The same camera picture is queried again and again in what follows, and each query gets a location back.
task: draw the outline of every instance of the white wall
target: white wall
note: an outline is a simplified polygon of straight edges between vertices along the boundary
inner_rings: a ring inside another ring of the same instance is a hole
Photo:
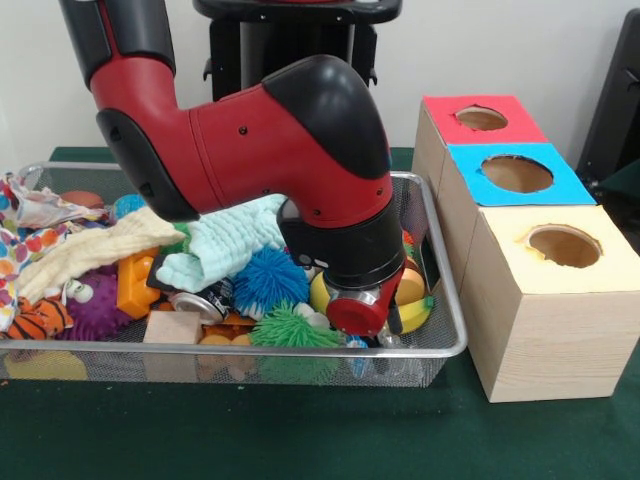
[[[625,13],[637,0],[405,0],[378,28],[373,89],[392,146],[413,146],[423,94],[517,95],[575,163]],[[183,107],[202,82],[208,22],[167,0]],[[104,145],[58,2],[0,0],[0,166],[48,159],[58,145]]]

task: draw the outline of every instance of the orange toy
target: orange toy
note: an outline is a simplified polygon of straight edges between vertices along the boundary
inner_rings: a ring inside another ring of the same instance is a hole
[[[147,286],[153,257],[160,249],[145,250],[118,262],[118,303],[120,310],[135,320],[151,311],[151,304],[160,298],[160,290]]]
[[[223,335],[209,335],[200,340],[200,345],[218,345],[248,347],[251,345],[249,335],[240,335],[229,340]],[[247,375],[255,373],[256,359],[251,355],[198,355],[198,378],[201,382],[210,382],[224,369],[237,382],[243,382]]]
[[[230,313],[222,323],[218,323],[217,325],[205,326],[203,327],[203,330],[205,337],[208,337],[209,335],[218,335],[223,336],[229,340],[233,340],[240,335],[251,333],[255,325],[255,320],[248,317],[242,317],[239,314],[233,312]]]

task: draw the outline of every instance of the spiky ball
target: spiky ball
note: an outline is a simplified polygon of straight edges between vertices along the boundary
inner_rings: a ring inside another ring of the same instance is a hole
[[[92,294],[88,297],[67,299],[67,311],[73,318],[73,327],[56,338],[59,340],[100,341],[116,335],[129,324],[131,317],[116,307],[118,279],[114,269],[103,268],[87,272],[78,279],[82,286],[89,286]]]
[[[260,320],[250,337],[252,345],[264,347],[336,348],[344,343],[341,333],[312,327],[288,304]],[[268,383],[326,385],[339,366],[338,358],[261,357],[258,371]]]
[[[241,315],[260,320],[283,301],[296,305],[309,300],[303,268],[281,250],[263,248],[234,278],[234,307]]]

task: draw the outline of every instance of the metal basket rim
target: metal basket rim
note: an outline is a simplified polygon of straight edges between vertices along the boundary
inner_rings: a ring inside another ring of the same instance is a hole
[[[86,169],[121,170],[118,164],[91,162],[41,162],[22,168],[19,175],[26,177],[37,170],[44,169]],[[351,348],[285,348],[285,347],[215,347],[183,344],[145,344],[127,342],[77,342],[50,340],[0,340],[2,350],[48,350],[71,352],[110,352],[110,353],[162,353],[176,355],[231,355],[231,356],[268,356],[268,357],[317,357],[317,358],[416,358],[436,359],[454,357],[467,347],[467,331],[460,300],[451,273],[451,266],[444,248],[442,230],[429,186],[420,176],[409,172],[391,172],[394,178],[401,178],[417,184],[422,193],[436,263],[440,270],[440,281],[445,298],[451,311],[456,333],[456,342],[442,349],[351,349]]]

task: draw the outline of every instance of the blue sticker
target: blue sticker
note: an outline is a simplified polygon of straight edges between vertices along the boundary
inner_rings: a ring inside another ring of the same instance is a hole
[[[451,158],[462,174],[471,196],[485,207],[524,205],[595,205],[580,179],[550,143],[451,145]],[[550,187],[531,193],[505,190],[484,173],[485,161],[498,156],[521,156],[534,160],[553,176]]]

